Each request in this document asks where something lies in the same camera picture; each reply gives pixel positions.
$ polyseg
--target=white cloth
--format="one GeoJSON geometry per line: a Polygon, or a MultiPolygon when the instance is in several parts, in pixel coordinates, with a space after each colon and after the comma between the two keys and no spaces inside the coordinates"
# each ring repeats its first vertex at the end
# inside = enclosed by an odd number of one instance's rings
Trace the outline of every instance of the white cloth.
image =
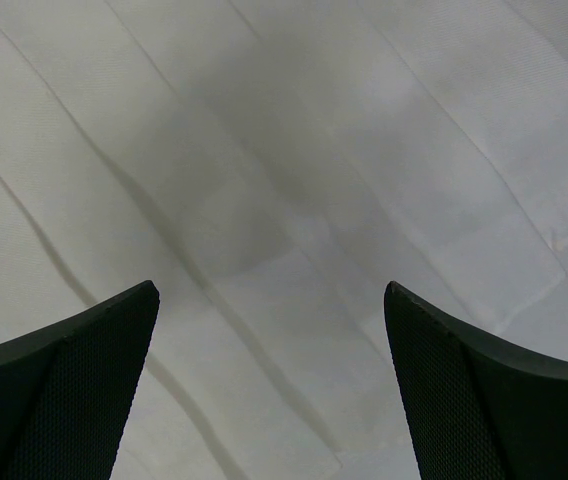
{"type": "Polygon", "coordinates": [[[0,0],[0,342],[161,292],[115,479],[405,456],[385,285],[501,332],[566,245],[568,2],[0,0]]]}

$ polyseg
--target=black mesh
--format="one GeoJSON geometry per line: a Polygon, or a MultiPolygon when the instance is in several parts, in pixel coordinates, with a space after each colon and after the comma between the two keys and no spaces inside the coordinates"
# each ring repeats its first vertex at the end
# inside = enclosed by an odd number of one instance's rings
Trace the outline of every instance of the black mesh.
{"type": "Polygon", "coordinates": [[[4,479],[110,477],[154,326],[155,317],[138,308],[114,307],[105,320],[62,341],[4,479]]]}
{"type": "Polygon", "coordinates": [[[509,478],[463,346],[419,305],[389,292],[388,336],[422,479],[509,478]]]}

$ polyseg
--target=white fabric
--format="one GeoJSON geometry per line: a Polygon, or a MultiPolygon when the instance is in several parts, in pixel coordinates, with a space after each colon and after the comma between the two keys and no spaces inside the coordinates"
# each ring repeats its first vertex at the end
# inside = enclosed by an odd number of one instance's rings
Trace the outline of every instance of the white fabric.
{"type": "Polygon", "coordinates": [[[566,60],[506,1],[358,2],[548,245],[568,245],[566,60]]]}
{"type": "Polygon", "coordinates": [[[568,1],[0,0],[0,342],[161,292],[115,479],[417,478],[384,287],[565,246],[568,1]]]}

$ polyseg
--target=fabric fold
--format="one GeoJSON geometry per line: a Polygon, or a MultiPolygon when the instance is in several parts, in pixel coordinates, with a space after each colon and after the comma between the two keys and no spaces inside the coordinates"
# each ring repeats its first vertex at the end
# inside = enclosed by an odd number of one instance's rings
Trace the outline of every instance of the fabric fold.
{"type": "MultiPolygon", "coordinates": [[[[190,117],[197,112],[190,104],[184,107],[179,102],[120,23],[114,7],[115,13],[102,2],[88,2],[83,8],[67,3],[62,8],[55,2],[39,0],[14,9],[2,4],[0,27],[85,131],[99,150],[102,162],[120,183],[128,184],[127,191],[138,207],[145,210],[147,217],[154,217],[156,229],[166,232],[165,238],[179,251],[180,258],[188,261],[187,257],[193,257],[193,267],[204,270],[204,280],[217,290],[232,312],[239,314],[240,320],[232,325],[233,329],[248,328],[240,336],[245,343],[253,342],[254,337],[254,343],[261,345],[264,353],[258,361],[272,361],[281,371],[282,381],[276,379],[277,375],[270,378],[294,410],[307,423],[316,425],[318,432],[329,432],[327,435],[335,440],[325,440],[337,449],[388,444],[393,435],[393,419],[387,407],[397,399],[397,389],[386,363],[365,335],[353,328],[348,312],[277,221],[266,212],[254,211],[252,205],[260,204],[260,196],[245,201],[243,192],[250,188],[228,165],[229,159],[210,156],[206,147],[193,141],[197,137],[192,134],[190,117]],[[91,18],[84,21],[84,16],[91,18]],[[60,25],[51,28],[57,22],[60,25]],[[84,35],[78,38],[76,32],[80,28],[84,35]],[[81,68],[68,71],[64,65],[81,68]],[[106,116],[112,121],[105,122],[106,116]],[[198,220],[198,215],[205,215],[202,209],[209,209],[209,213],[225,212],[231,223],[225,222],[222,230],[219,225],[214,226],[218,234],[207,239],[206,229],[210,227],[206,221],[198,220]],[[193,240],[184,248],[182,237],[191,234],[193,240]],[[269,237],[274,237],[275,242],[271,243],[269,237]],[[208,258],[199,255],[204,245],[213,248],[207,252],[208,258]],[[277,285],[282,276],[278,268],[286,268],[291,262],[294,266],[288,268],[298,270],[300,278],[306,279],[307,296],[314,292],[317,300],[298,299],[295,294],[304,289],[285,280],[279,290],[256,290],[260,300],[251,300],[264,305],[276,302],[276,310],[246,310],[245,302],[249,300],[226,288],[216,277],[227,259],[237,262],[233,273],[241,275],[244,268],[250,271],[260,264],[268,265],[273,258],[289,251],[294,254],[262,271],[257,283],[268,281],[277,285]],[[328,303],[333,303],[333,307],[327,310],[328,303]],[[327,342],[315,352],[308,344],[302,354],[295,341],[304,332],[302,324],[296,324],[302,319],[307,328],[341,341],[327,342]],[[291,333],[278,327],[287,324],[295,324],[291,333]],[[353,345],[353,349],[344,349],[342,344],[353,345]],[[343,375],[350,381],[318,381],[315,385],[309,382],[309,374],[317,378],[328,375],[328,365],[334,376],[343,375]],[[351,371],[366,372],[366,376],[351,375],[351,371]],[[282,382],[288,386],[281,387],[282,382]],[[369,399],[368,404],[361,403],[362,398],[369,399]]],[[[246,26],[238,26],[246,40],[255,44],[246,26]]],[[[212,128],[205,133],[219,135],[212,128]]]]}
{"type": "MultiPolygon", "coordinates": [[[[182,302],[180,285],[191,282],[183,266],[56,97],[1,32],[0,175],[95,298],[108,298],[150,278],[162,292],[155,337],[175,335],[176,329],[186,325],[173,314],[182,302]]],[[[214,319],[212,325],[202,323],[199,328],[228,331],[223,318],[214,319]]],[[[214,374],[218,370],[216,358],[230,362],[245,349],[237,337],[227,338],[224,348],[207,345],[191,352],[197,357],[187,355],[183,361],[193,362],[195,368],[203,358],[211,360],[203,365],[214,374]]],[[[175,365],[165,367],[184,383],[186,391],[202,391],[202,376],[181,378],[175,365]]],[[[213,426],[248,478],[263,478],[260,472],[274,465],[275,478],[281,479],[299,478],[296,472],[300,466],[306,466],[310,478],[317,479],[339,468],[325,444],[282,401],[259,366],[254,366],[243,376],[208,380],[219,382],[217,388],[241,392],[236,393],[241,403],[230,402],[230,397],[223,395],[202,402],[214,405],[223,419],[223,424],[213,426]],[[226,422],[233,422],[237,429],[225,428],[226,422]],[[285,448],[272,448],[277,442],[285,448]]],[[[185,363],[179,367],[188,370],[185,363]]]]}
{"type": "MultiPolygon", "coordinates": [[[[238,135],[242,126],[241,135],[254,135],[255,148],[271,155],[273,169],[291,163],[281,153],[293,150],[285,145],[290,141],[307,155],[307,163],[315,161],[318,171],[337,177],[335,157],[329,160],[326,151],[313,149],[317,134],[310,117],[328,125],[386,215],[472,317],[494,332],[561,281],[559,262],[500,175],[353,2],[234,4],[280,68],[272,73],[254,66],[250,57],[243,64],[235,59],[237,66],[226,77],[215,77],[203,95],[238,135]],[[309,113],[295,110],[290,89],[281,87],[288,96],[274,88],[255,89],[247,72],[260,85],[278,75],[299,93],[309,113]],[[259,114],[240,117],[238,102],[249,98],[249,91],[251,111],[259,114]],[[272,108],[275,102],[281,108],[272,108]],[[286,140],[282,132],[290,132],[286,140]]],[[[204,88],[198,85],[198,91],[204,88]]]]}
{"type": "Polygon", "coordinates": [[[0,343],[84,308],[0,180],[0,343]]]}
{"type": "Polygon", "coordinates": [[[228,480],[182,406],[147,367],[140,376],[111,478],[151,480],[176,476],[228,480]]]}
{"type": "Polygon", "coordinates": [[[503,1],[358,2],[546,243],[567,246],[568,62],[558,50],[503,1]]]}
{"type": "Polygon", "coordinates": [[[214,121],[202,120],[207,126],[191,135],[199,134],[213,156],[241,165],[251,189],[271,185],[275,200],[262,194],[260,203],[275,204],[269,208],[282,228],[332,284],[380,352],[388,358],[388,345],[379,335],[384,326],[378,298],[389,278],[468,318],[440,275],[334,148],[330,131],[290,89],[287,72],[229,3],[109,3],[180,98],[194,105],[189,117],[212,114],[222,124],[213,128],[214,121]],[[201,18],[207,19],[206,28],[195,28],[201,18]],[[175,21],[183,28],[174,28],[175,21]],[[192,55],[193,41],[197,56],[192,55]],[[209,113],[197,115],[196,110],[209,113]],[[202,135],[210,131],[216,133],[202,135]]]}

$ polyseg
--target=crease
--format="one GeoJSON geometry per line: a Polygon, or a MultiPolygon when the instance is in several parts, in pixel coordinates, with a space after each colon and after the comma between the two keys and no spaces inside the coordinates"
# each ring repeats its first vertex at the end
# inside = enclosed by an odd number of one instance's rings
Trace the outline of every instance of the crease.
{"type": "MultiPolygon", "coordinates": [[[[235,10],[235,12],[239,15],[239,17],[241,18],[241,20],[246,24],[247,28],[253,33],[253,35],[255,36],[255,38],[258,40],[258,42],[262,45],[262,48],[266,48],[265,46],[265,42],[264,39],[262,38],[262,36],[257,32],[257,30],[255,29],[255,27],[253,26],[253,24],[248,20],[248,18],[239,10],[239,8],[235,5],[235,3],[233,2],[233,0],[226,0],[231,7],[233,8],[233,10],[235,10]]],[[[386,39],[386,37],[377,29],[377,27],[375,25],[373,25],[367,18],[364,10],[362,9],[361,5],[359,4],[359,0],[355,0],[356,6],[357,8],[360,10],[360,12],[365,16],[365,21],[367,21],[368,23],[371,24],[371,27],[375,30],[375,32],[377,32],[378,35],[381,35],[382,38],[384,39],[384,41],[386,43],[389,43],[388,39],[386,39]]],[[[397,52],[397,50],[395,49],[395,47],[393,45],[390,45],[391,48],[393,50],[395,50],[397,52]]],[[[403,57],[399,56],[400,59],[406,64],[406,62],[404,61],[403,57]]],[[[414,77],[416,77],[415,73],[413,72],[413,70],[407,65],[407,67],[409,68],[409,71],[412,73],[412,75],[414,77]]],[[[296,97],[299,98],[299,100],[304,103],[304,95],[300,94],[298,89],[293,87],[293,90],[295,91],[296,97]]],[[[328,138],[330,138],[331,140],[331,145],[333,146],[333,149],[339,153],[340,157],[344,159],[344,161],[347,163],[347,165],[350,166],[353,174],[359,179],[359,181],[361,182],[362,186],[368,191],[368,193],[371,195],[371,198],[374,200],[375,204],[381,209],[381,211],[386,212],[387,210],[384,208],[384,206],[382,205],[382,201],[380,200],[380,198],[378,197],[378,195],[375,193],[375,191],[373,190],[373,188],[371,187],[371,185],[369,184],[369,182],[364,178],[364,176],[362,175],[362,173],[360,172],[359,168],[357,168],[354,164],[354,162],[351,160],[351,156],[349,154],[347,154],[344,149],[341,147],[340,142],[337,140],[335,133],[324,126],[323,122],[318,122],[318,124],[321,126],[321,129],[324,131],[325,135],[327,135],[328,138]]],[[[474,142],[471,142],[476,149],[479,150],[479,148],[477,147],[477,145],[475,145],[474,142]]],[[[469,308],[466,305],[466,302],[461,298],[461,296],[453,290],[453,288],[451,288],[450,283],[447,281],[447,279],[445,278],[445,276],[440,272],[439,268],[436,268],[435,264],[431,261],[430,257],[428,255],[426,255],[425,251],[423,248],[420,248],[418,245],[416,245],[416,242],[411,239],[406,232],[404,232],[402,229],[400,229],[400,234],[411,244],[415,247],[415,250],[417,252],[417,254],[419,255],[419,257],[427,264],[431,267],[431,269],[433,270],[433,272],[442,280],[442,282],[446,285],[448,291],[451,293],[451,295],[457,300],[457,302],[460,304],[460,307],[463,309],[463,311],[468,315],[469,318],[474,319],[475,321],[477,321],[477,319],[475,318],[474,315],[471,314],[471,311],[469,310],[469,308]]],[[[331,236],[334,236],[335,238],[335,242],[340,246],[341,249],[346,251],[346,248],[348,247],[345,246],[342,241],[339,239],[339,236],[334,235],[333,233],[333,229],[331,228],[331,236]]],[[[359,328],[359,330],[362,332],[362,334],[364,335],[364,337],[366,337],[367,339],[369,339],[368,335],[366,334],[366,332],[364,331],[364,329],[357,324],[357,327],[359,328]]],[[[386,362],[386,359],[384,357],[384,355],[382,354],[382,352],[379,351],[379,349],[377,347],[375,347],[375,351],[378,352],[379,356],[382,357],[384,359],[384,361],[386,362]]]]}
{"type": "MultiPolygon", "coordinates": [[[[17,197],[14,191],[6,183],[6,181],[0,175],[0,184],[4,191],[8,194],[11,200],[15,203],[20,212],[25,216],[28,224],[35,232],[36,237],[42,244],[46,254],[49,259],[57,269],[60,276],[66,281],[69,287],[76,293],[80,300],[85,304],[85,306],[91,307],[98,303],[95,296],[90,293],[82,283],[77,279],[77,277],[68,268],[68,265],[62,260],[59,253],[53,246],[50,239],[46,236],[42,228],[39,226],[37,221],[33,218],[31,213],[26,209],[22,201],[17,197]]],[[[148,372],[153,375],[153,377],[165,388],[171,397],[182,407],[191,422],[195,425],[196,429],[204,439],[205,444],[209,448],[213,458],[217,464],[222,469],[222,472],[229,480],[249,480],[248,476],[242,471],[242,469],[236,464],[236,462],[231,458],[230,454],[220,441],[220,439],[215,434],[210,422],[206,419],[204,414],[201,412],[197,403],[188,394],[188,392],[182,387],[176,378],[164,367],[161,362],[156,358],[155,354],[149,352],[146,358],[145,367],[148,372]]],[[[143,466],[143,468],[155,478],[153,474],[148,471],[146,465],[137,458],[133,452],[129,450],[129,453],[135,457],[135,459],[143,466]]]]}
{"type": "Polygon", "coordinates": [[[95,148],[98,152],[98,155],[104,162],[106,168],[126,190],[139,210],[153,226],[164,244],[182,263],[186,273],[203,291],[205,296],[209,299],[209,301],[211,301],[211,303],[231,326],[284,402],[288,404],[291,410],[293,410],[302,420],[304,420],[309,428],[311,428],[311,430],[313,430],[330,449],[335,451],[340,450],[339,443],[331,433],[331,429],[328,424],[324,421],[315,407],[311,405],[308,399],[306,399],[299,389],[292,384],[279,365],[277,365],[277,363],[271,358],[265,347],[241,316],[235,312],[233,307],[207,280],[206,275],[197,265],[197,262],[187,253],[188,248],[174,232],[174,229],[171,226],[171,220],[156,204],[155,200],[135,181],[135,179],[101,152],[96,145],[93,145],[93,148],[95,148]]]}
{"type": "Polygon", "coordinates": [[[144,470],[144,472],[146,472],[146,474],[151,478],[151,480],[157,480],[157,477],[155,475],[153,475],[153,472],[151,472],[151,470],[148,468],[148,465],[146,465],[137,455],[136,452],[134,452],[133,450],[126,448],[126,447],[121,447],[121,450],[125,451],[126,453],[128,453],[131,457],[133,457],[133,459],[137,462],[137,464],[142,467],[142,470],[144,470]]]}
{"type": "Polygon", "coordinates": [[[502,0],[502,2],[520,20],[522,20],[531,30],[533,30],[538,36],[540,36],[542,38],[542,40],[546,44],[548,44],[548,46],[551,47],[551,49],[557,54],[557,56],[560,57],[564,61],[564,63],[566,63],[568,65],[568,58],[562,52],[560,52],[560,49],[555,45],[555,42],[553,42],[548,36],[546,36],[544,33],[542,33],[542,30],[540,28],[538,28],[531,20],[529,20],[529,18],[526,15],[524,15],[522,12],[520,12],[520,10],[518,8],[516,8],[513,4],[511,4],[511,2],[509,0],[502,0]]]}
{"type": "Polygon", "coordinates": [[[48,235],[46,235],[46,233],[39,225],[37,220],[35,220],[35,218],[28,211],[24,203],[19,199],[19,197],[15,194],[13,189],[9,186],[9,184],[4,180],[4,178],[1,175],[0,175],[0,185],[2,189],[6,192],[6,194],[9,196],[9,198],[13,201],[13,203],[17,206],[20,213],[24,216],[28,225],[33,230],[35,237],[37,238],[40,245],[44,249],[46,256],[49,258],[49,260],[57,270],[58,274],[66,282],[69,288],[80,298],[80,300],[87,307],[96,305],[98,302],[95,296],[93,296],[93,294],[82,284],[82,282],[73,273],[71,268],[64,261],[62,256],[59,254],[59,252],[53,245],[51,239],[48,237],[48,235]]]}
{"type": "Polygon", "coordinates": [[[377,26],[377,24],[371,20],[371,18],[368,16],[366,10],[364,9],[364,7],[361,5],[360,0],[355,0],[355,5],[357,6],[357,8],[359,9],[361,15],[364,17],[366,23],[368,23],[368,25],[375,30],[375,32],[384,40],[384,42],[395,52],[395,54],[398,56],[398,58],[402,61],[402,63],[406,66],[406,68],[409,70],[409,72],[411,73],[411,75],[413,76],[413,78],[415,79],[416,82],[418,82],[418,84],[422,87],[422,89],[424,90],[424,92],[427,93],[427,95],[438,105],[438,107],[440,108],[440,110],[442,110],[442,112],[444,112],[444,114],[448,117],[448,119],[453,122],[453,124],[455,126],[457,126],[457,128],[459,129],[459,131],[464,135],[464,137],[470,142],[470,144],[473,146],[473,148],[477,151],[477,153],[479,153],[485,160],[486,163],[488,165],[491,166],[491,169],[495,172],[495,174],[499,177],[502,185],[506,188],[507,192],[509,193],[509,196],[511,197],[511,199],[517,204],[518,209],[521,211],[521,213],[524,215],[524,217],[527,220],[527,223],[529,224],[529,226],[533,229],[533,231],[536,232],[538,238],[540,240],[542,240],[542,243],[546,246],[546,248],[549,250],[549,252],[551,253],[551,255],[553,256],[553,258],[555,258],[555,262],[557,264],[557,267],[560,268],[563,272],[563,274],[566,276],[566,269],[564,268],[564,266],[562,265],[562,263],[560,262],[559,257],[557,256],[556,252],[553,250],[552,245],[549,245],[549,243],[546,241],[546,239],[544,238],[544,236],[542,235],[542,233],[539,231],[539,229],[537,228],[537,226],[535,225],[535,223],[533,222],[533,220],[531,219],[531,217],[528,215],[528,212],[524,209],[522,203],[520,202],[520,200],[517,198],[517,196],[515,195],[515,193],[513,192],[513,190],[511,189],[510,185],[506,182],[506,180],[504,179],[504,176],[502,175],[502,173],[499,171],[499,169],[496,167],[495,163],[490,159],[490,157],[484,153],[484,151],[479,147],[479,145],[471,138],[470,134],[464,129],[462,128],[462,126],[457,122],[457,120],[455,120],[453,118],[453,116],[450,114],[450,112],[444,107],[444,105],[442,105],[442,103],[437,99],[437,97],[426,87],[426,85],[424,84],[424,82],[419,78],[419,76],[417,75],[417,73],[415,72],[415,70],[413,69],[413,67],[410,65],[410,63],[406,60],[406,58],[404,58],[404,55],[402,55],[402,53],[399,51],[399,49],[395,46],[395,44],[391,41],[390,38],[388,38],[388,36],[382,32],[379,27],[377,26]]]}
{"type": "MultiPolygon", "coordinates": [[[[117,20],[119,21],[119,23],[122,25],[122,27],[124,28],[124,30],[126,30],[126,32],[128,33],[128,35],[132,38],[132,40],[134,41],[134,43],[137,45],[137,47],[143,52],[144,57],[146,58],[146,60],[152,65],[153,69],[155,70],[155,72],[159,75],[159,77],[162,79],[162,81],[164,82],[164,84],[171,90],[171,92],[173,92],[173,94],[175,95],[177,101],[179,103],[183,103],[182,102],[182,95],[180,95],[180,93],[177,91],[177,89],[173,86],[173,84],[168,80],[168,78],[166,77],[166,75],[164,75],[164,73],[162,72],[162,70],[159,68],[159,66],[157,65],[157,63],[155,62],[155,60],[151,57],[151,55],[146,51],[146,49],[144,48],[144,46],[140,43],[140,41],[137,39],[137,37],[133,34],[133,32],[131,31],[131,29],[128,27],[128,25],[126,25],[126,22],[124,22],[124,19],[118,14],[117,10],[111,5],[111,3],[109,2],[109,0],[104,0],[104,2],[106,3],[106,5],[108,6],[108,8],[113,12],[113,15],[115,15],[115,17],[117,18],[117,20]]],[[[264,39],[261,37],[261,35],[259,34],[259,32],[257,31],[257,29],[255,29],[255,27],[253,26],[253,24],[248,20],[248,18],[246,17],[246,15],[244,15],[244,13],[235,5],[235,3],[233,2],[233,0],[226,0],[226,2],[228,3],[228,5],[231,7],[231,9],[235,12],[235,14],[240,18],[240,20],[242,21],[242,23],[246,26],[246,28],[251,32],[251,34],[255,37],[255,39],[257,39],[258,43],[261,45],[262,48],[266,49],[265,47],[265,43],[264,43],[264,39]]],[[[221,117],[216,114],[215,112],[212,112],[210,110],[207,110],[208,112],[210,112],[211,115],[214,116],[214,118],[216,118],[218,120],[218,122],[220,122],[220,125],[224,125],[224,121],[221,119],[221,117]]],[[[235,140],[233,139],[233,144],[235,145],[236,148],[239,148],[240,151],[243,153],[244,157],[247,157],[249,160],[249,162],[254,162],[257,161],[258,164],[263,163],[262,161],[260,161],[258,159],[257,155],[254,155],[254,152],[252,151],[247,151],[246,147],[243,145],[239,145],[237,144],[237,142],[235,142],[235,140]]],[[[246,169],[242,168],[242,167],[235,167],[236,171],[238,171],[239,175],[244,178],[244,180],[247,181],[247,183],[250,185],[255,185],[255,183],[252,183],[252,181],[250,180],[250,178],[252,177],[252,175],[247,174],[247,172],[245,171],[246,169]]],[[[273,196],[275,199],[279,199],[281,196],[277,193],[277,191],[275,190],[275,188],[272,186],[271,181],[269,179],[269,184],[267,186],[267,188],[269,189],[269,195],[273,196]]],[[[320,276],[321,279],[324,280],[324,283],[327,285],[327,287],[330,289],[331,292],[334,293],[336,298],[340,299],[340,302],[342,304],[345,303],[344,301],[344,296],[342,294],[339,293],[339,288],[334,284],[333,281],[330,280],[330,278],[328,277],[328,275],[325,273],[325,270],[323,267],[321,267],[318,262],[313,258],[312,255],[310,255],[307,251],[307,248],[302,244],[302,242],[299,242],[298,240],[296,240],[295,236],[291,235],[289,232],[289,229],[285,226],[286,222],[283,221],[282,219],[282,214],[279,210],[280,208],[278,207],[273,207],[275,208],[276,211],[272,211],[272,208],[269,208],[268,211],[266,212],[269,217],[275,221],[276,224],[278,224],[281,228],[281,230],[283,231],[283,233],[285,233],[285,235],[287,237],[289,237],[290,240],[292,240],[292,242],[299,247],[300,252],[302,253],[302,255],[306,258],[306,260],[309,262],[309,264],[311,265],[311,267],[313,268],[313,270],[315,271],[316,274],[318,274],[320,276]]],[[[338,246],[338,248],[340,248],[340,250],[343,250],[342,245],[340,244],[340,242],[338,241],[337,238],[334,237],[333,232],[330,232],[330,236],[331,238],[333,238],[333,241],[335,242],[335,244],[338,246]]],[[[363,334],[363,337],[365,339],[366,342],[368,342],[370,344],[370,346],[373,347],[373,350],[375,351],[375,353],[378,354],[378,356],[382,359],[383,362],[386,363],[386,358],[384,357],[383,354],[381,354],[378,350],[377,347],[375,347],[375,345],[373,344],[373,342],[369,339],[368,335],[366,335],[366,333],[362,330],[362,328],[359,325],[359,322],[357,322],[357,319],[353,317],[353,315],[350,313],[350,309],[348,306],[344,305],[344,308],[347,311],[347,318],[349,319],[349,322],[352,325],[355,325],[360,332],[363,334]]]]}
{"type": "MultiPolygon", "coordinates": [[[[218,308],[222,316],[226,319],[228,324],[231,328],[236,332],[240,340],[244,343],[247,350],[253,355],[255,358],[257,365],[260,369],[265,373],[266,377],[270,381],[271,385],[275,388],[275,390],[279,393],[282,400],[291,408],[293,412],[295,412],[307,425],[308,427],[318,436],[318,438],[324,442],[324,444],[332,451],[339,451],[341,450],[340,444],[334,437],[330,427],[325,422],[325,420],[321,417],[319,412],[311,405],[309,400],[305,398],[302,393],[291,383],[288,377],[284,374],[281,368],[270,358],[266,349],[261,345],[259,340],[255,337],[253,332],[246,326],[244,321],[241,319],[239,315],[237,315],[234,310],[228,305],[228,303],[219,295],[212,286],[207,286],[206,279],[204,275],[200,272],[197,265],[189,260],[189,256],[184,254],[180,249],[176,248],[176,245],[170,239],[176,240],[176,236],[173,235],[172,232],[167,231],[166,228],[162,226],[163,221],[166,219],[166,216],[160,209],[155,205],[155,202],[150,198],[150,196],[137,185],[137,183],[128,175],[119,169],[115,163],[108,158],[102,151],[97,147],[95,142],[86,134],[84,129],[81,125],[77,122],[75,117],[71,114],[71,112],[66,108],[66,105],[61,101],[55,90],[52,88],[50,83],[43,77],[43,75],[35,68],[35,65],[28,59],[28,57],[22,52],[22,50],[17,46],[17,44],[6,34],[6,32],[0,27],[0,33],[2,36],[13,46],[13,48],[18,52],[21,58],[29,65],[29,67],[33,70],[33,72],[40,78],[40,80],[44,83],[48,91],[51,93],[52,97],[56,100],[62,110],[66,113],[68,118],[71,120],[73,125],[76,127],[80,135],[83,137],[84,140],[88,142],[91,148],[95,151],[95,154],[98,158],[103,162],[103,164],[111,171],[111,173],[118,173],[116,176],[117,181],[122,185],[122,187],[126,190],[127,194],[132,197],[133,201],[135,202],[136,206],[140,209],[141,213],[149,219],[149,222],[153,226],[153,228],[157,231],[160,235],[162,240],[167,244],[167,246],[171,249],[171,251],[176,254],[179,260],[182,261],[185,270],[191,276],[193,281],[196,285],[198,285],[203,293],[209,298],[213,305],[218,308]],[[122,180],[127,180],[130,178],[130,182],[122,184],[122,180]]],[[[3,185],[8,187],[8,184],[2,180],[3,185]]],[[[94,305],[97,303],[96,298],[90,293],[72,274],[71,270],[68,266],[61,261],[61,257],[57,253],[56,249],[54,248],[52,242],[48,239],[45,235],[44,230],[37,224],[34,217],[28,212],[28,210],[24,207],[21,203],[19,198],[16,195],[12,195],[12,198],[17,200],[18,205],[22,206],[22,211],[25,212],[27,218],[32,220],[32,225],[36,228],[36,233],[39,232],[41,241],[44,241],[45,248],[48,252],[53,255],[53,258],[58,259],[60,261],[56,261],[54,264],[57,268],[61,269],[61,273],[63,274],[63,278],[69,283],[69,286],[76,290],[78,296],[88,305],[94,305]]],[[[241,470],[236,471],[231,468],[231,473],[233,475],[245,475],[241,472],[241,470]]],[[[245,476],[235,477],[237,480],[244,480],[245,476]]]]}
{"type": "Polygon", "coordinates": [[[160,385],[173,397],[173,400],[186,412],[186,415],[200,433],[224,476],[228,480],[249,480],[249,476],[242,470],[225,447],[210,420],[197,405],[197,402],[153,352],[148,353],[145,366],[147,371],[153,375],[160,385]]]}

